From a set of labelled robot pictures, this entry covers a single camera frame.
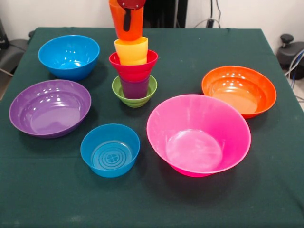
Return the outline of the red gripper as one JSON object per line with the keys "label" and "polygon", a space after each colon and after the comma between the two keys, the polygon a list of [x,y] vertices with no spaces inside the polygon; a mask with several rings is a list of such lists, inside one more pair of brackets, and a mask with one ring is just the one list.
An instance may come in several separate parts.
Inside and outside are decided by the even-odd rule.
{"label": "red gripper", "polygon": [[123,29],[125,32],[128,32],[132,21],[132,10],[139,10],[142,8],[145,5],[146,0],[117,0],[117,2],[125,10]]}

